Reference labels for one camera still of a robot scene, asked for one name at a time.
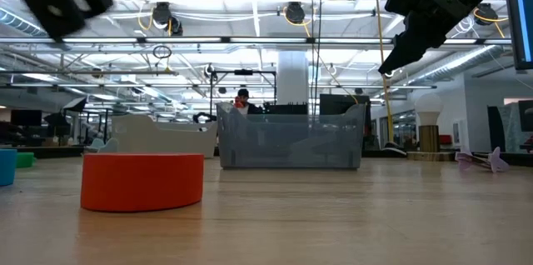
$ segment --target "pink toy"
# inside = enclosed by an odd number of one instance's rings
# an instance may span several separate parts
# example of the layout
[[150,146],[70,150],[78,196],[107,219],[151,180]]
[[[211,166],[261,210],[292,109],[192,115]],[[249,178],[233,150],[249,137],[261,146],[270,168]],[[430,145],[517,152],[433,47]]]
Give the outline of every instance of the pink toy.
[[497,147],[493,153],[489,153],[488,158],[475,157],[472,152],[462,148],[461,152],[456,153],[456,161],[459,163],[460,170],[466,170],[470,166],[490,169],[493,173],[503,173],[509,170],[509,164],[500,159],[500,148]]

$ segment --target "floor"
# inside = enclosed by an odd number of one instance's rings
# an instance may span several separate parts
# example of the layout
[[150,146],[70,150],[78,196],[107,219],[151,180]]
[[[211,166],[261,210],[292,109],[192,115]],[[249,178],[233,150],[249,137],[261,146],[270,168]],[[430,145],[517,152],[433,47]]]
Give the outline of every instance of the floor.
[[358,172],[222,171],[201,203],[145,213],[79,207],[79,158],[0,188],[0,263],[533,264],[533,169],[364,159]]

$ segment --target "person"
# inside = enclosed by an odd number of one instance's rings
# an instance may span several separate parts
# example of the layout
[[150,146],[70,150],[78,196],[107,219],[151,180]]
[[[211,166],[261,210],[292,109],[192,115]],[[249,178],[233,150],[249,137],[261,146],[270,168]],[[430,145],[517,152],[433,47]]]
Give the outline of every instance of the person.
[[242,105],[238,108],[239,112],[242,115],[262,113],[262,109],[260,107],[257,107],[255,104],[248,102],[250,94],[247,89],[243,88],[239,90],[239,92],[237,93],[237,98],[238,102]]

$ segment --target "green object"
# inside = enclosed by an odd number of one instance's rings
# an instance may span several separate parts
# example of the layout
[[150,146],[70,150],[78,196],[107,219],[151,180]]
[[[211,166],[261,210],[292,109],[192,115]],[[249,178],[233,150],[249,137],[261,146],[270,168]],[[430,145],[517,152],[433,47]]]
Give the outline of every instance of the green object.
[[33,152],[20,152],[17,154],[17,168],[30,168],[33,166]]

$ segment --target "gray bin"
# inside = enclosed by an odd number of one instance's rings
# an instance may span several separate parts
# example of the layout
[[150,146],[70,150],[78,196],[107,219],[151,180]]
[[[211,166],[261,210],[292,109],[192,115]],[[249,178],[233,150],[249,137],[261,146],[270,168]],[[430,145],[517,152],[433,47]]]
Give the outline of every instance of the gray bin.
[[217,104],[223,168],[359,168],[365,106],[342,115],[246,115]]

